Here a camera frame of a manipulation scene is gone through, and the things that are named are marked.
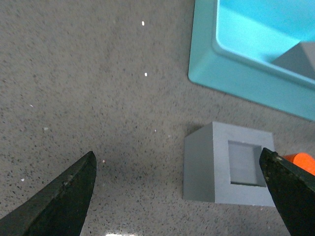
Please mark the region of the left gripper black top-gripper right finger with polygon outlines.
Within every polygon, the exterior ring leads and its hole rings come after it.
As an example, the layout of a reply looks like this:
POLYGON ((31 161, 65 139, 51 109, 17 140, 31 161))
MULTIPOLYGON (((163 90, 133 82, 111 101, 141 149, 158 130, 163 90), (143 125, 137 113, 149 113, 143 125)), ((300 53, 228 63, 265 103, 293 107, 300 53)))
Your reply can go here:
POLYGON ((259 165, 272 200, 292 236, 315 234, 315 176, 263 148, 259 165))

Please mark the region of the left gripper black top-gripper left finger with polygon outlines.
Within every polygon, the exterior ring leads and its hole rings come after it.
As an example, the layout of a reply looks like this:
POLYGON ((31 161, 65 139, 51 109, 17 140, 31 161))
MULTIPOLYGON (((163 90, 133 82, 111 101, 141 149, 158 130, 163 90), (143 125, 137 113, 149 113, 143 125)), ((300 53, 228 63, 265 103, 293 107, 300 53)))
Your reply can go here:
POLYGON ((0 220, 2 236, 78 236, 93 195, 96 157, 86 153, 0 220))

